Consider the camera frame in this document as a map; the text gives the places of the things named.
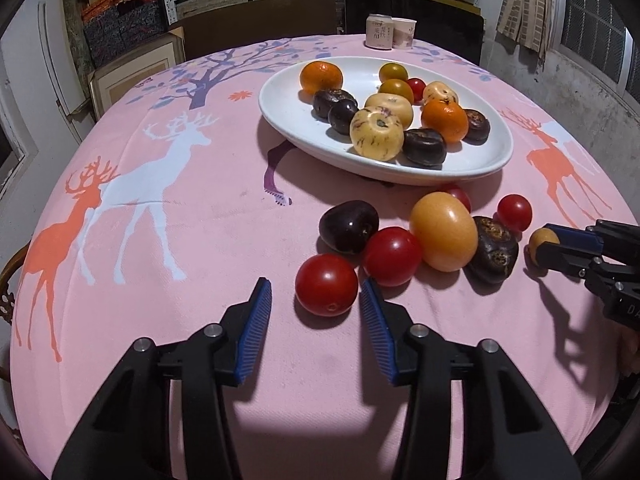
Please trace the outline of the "person's hand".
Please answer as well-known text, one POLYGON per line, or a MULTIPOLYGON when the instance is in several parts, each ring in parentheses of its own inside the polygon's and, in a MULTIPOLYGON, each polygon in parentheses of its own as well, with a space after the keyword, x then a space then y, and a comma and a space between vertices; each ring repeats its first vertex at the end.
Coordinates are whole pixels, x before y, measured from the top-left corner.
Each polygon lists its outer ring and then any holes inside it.
POLYGON ((635 330, 623 327, 618 340, 617 364, 625 376, 640 372, 640 335, 635 330))

